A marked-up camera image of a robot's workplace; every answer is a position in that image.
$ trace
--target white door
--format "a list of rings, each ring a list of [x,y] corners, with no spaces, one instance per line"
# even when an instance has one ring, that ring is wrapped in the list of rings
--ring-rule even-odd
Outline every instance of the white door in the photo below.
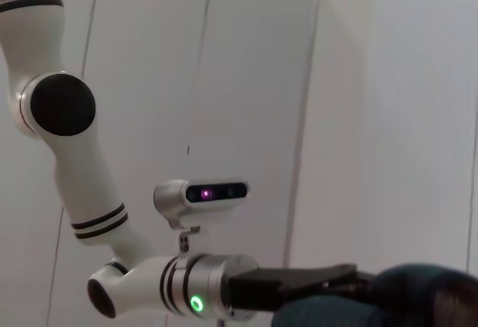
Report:
[[[314,0],[210,0],[187,177],[245,178],[251,195],[206,228],[208,252],[283,266],[313,20]]]
[[[350,251],[363,270],[467,267],[478,83],[470,7],[376,0]]]

